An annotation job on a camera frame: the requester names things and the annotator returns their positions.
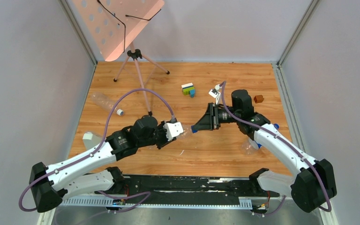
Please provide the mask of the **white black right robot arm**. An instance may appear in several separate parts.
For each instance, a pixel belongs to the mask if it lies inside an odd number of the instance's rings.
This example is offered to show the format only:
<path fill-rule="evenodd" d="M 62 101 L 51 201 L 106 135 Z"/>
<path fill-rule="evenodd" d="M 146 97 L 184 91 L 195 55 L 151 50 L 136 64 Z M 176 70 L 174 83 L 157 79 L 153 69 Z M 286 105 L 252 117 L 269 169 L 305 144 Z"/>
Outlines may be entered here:
<path fill-rule="evenodd" d="M 338 193 L 332 164 L 326 159 L 315 159 L 287 140 L 274 124 L 254 110 L 247 90 L 233 91 L 231 99 L 231 106 L 209 103 L 191 130 L 217 130 L 224 123 L 236 123 L 240 132 L 248 136 L 251 147 L 266 148 L 292 173 L 287 176 L 267 168 L 258 170 L 249 176 L 252 194 L 259 196 L 270 191 L 291 197 L 304 212 L 330 204 Z"/>

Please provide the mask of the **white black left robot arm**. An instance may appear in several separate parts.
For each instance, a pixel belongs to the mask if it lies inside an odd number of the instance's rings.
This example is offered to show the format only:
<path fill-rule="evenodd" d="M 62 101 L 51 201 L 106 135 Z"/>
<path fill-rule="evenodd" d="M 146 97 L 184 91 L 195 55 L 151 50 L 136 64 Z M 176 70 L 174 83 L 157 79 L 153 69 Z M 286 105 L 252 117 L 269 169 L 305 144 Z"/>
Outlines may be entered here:
<path fill-rule="evenodd" d="M 50 211 L 76 195 L 110 190 L 121 193 L 125 181 L 118 168 L 109 167 L 90 174 L 91 170 L 134 155 L 139 148 L 158 149 L 175 141 L 184 132 L 177 121 L 158 122 L 144 115 L 131 126 L 115 131 L 82 154 L 65 161 L 33 165 L 30 175 L 32 196 L 39 213 Z"/>

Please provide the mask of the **clear Pepsi bottle blue label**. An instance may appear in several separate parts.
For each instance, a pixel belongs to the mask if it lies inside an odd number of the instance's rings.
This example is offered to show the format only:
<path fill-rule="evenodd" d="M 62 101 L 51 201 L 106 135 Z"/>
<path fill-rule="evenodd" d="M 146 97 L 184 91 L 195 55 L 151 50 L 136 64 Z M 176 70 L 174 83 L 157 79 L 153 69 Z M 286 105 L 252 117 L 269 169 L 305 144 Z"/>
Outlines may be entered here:
<path fill-rule="evenodd" d="M 192 136 L 193 131 L 192 131 L 192 125 L 191 124 L 183 124 L 182 127 L 183 127 L 183 132 L 180 133 L 178 136 L 174 137 L 172 140 L 161 144 L 160 147 L 158 147 L 157 144 L 154 144 L 154 145 L 148 146 L 147 149 L 149 149 L 149 150 L 162 149 L 166 145 L 168 145 L 168 144 L 170 144 L 172 142 L 183 140 L 183 139 L 186 139 L 186 138 L 189 138 L 190 136 Z"/>

